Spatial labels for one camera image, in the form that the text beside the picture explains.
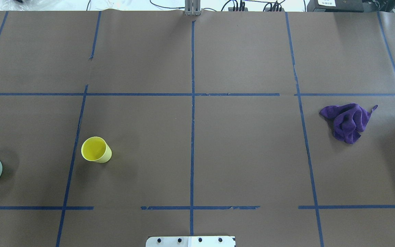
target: purple towel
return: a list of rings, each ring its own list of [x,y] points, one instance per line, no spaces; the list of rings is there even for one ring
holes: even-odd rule
[[[333,136],[336,139],[354,144],[361,137],[359,132],[365,131],[368,120],[377,107],[375,105],[369,113],[356,103],[342,106],[330,105],[323,108],[320,114],[333,121]]]

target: black device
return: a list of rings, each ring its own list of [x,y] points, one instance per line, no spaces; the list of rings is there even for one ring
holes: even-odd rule
[[[242,9],[240,9],[240,7],[239,7],[239,10],[237,10],[236,8],[228,7],[228,11],[248,11],[248,8],[242,8]]]
[[[364,12],[362,0],[310,0],[308,12]]]

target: cable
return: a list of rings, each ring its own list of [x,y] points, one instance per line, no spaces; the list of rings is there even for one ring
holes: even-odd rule
[[[172,7],[164,7],[164,6],[160,6],[160,5],[157,5],[157,4],[154,4],[153,2],[152,2],[152,0],[149,0],[150,1],[150,3],[152,3],[153,5],[155,5],[155,6],[157,6],[157,7],[160,7],[160,8],[164,8],[164,9],[185,9],[185,7],[175,7],[175,8],[172,8]]]
[[[88,7],[89,7],[90,3],[91,3],[91,0],[89,0],[88,5],[86,5],[86,11],[88,11]]]
[[[265,10],[266,10],[266,7],[268,6],[268,4],[270,4],[270,5],[271,5],[271,7],[272,7],[272,3],[267,3],[267,4],[265,4],[265,6],[263,7],[263,11],[265,11]]]
[[[222,7],[222,9],[221,9],[220,11],[224,11],[225,6],[226,6],[229,2],[231,2],[231,1],[232,1],[234,10],[235,10],[235,8],[236,8],[236,4],[235,4],[235,3],[237,3],[237,7],[239,7],[239,3],[237,2],[237,0],[228,0],[228,1],[224,4],[224,6]]]

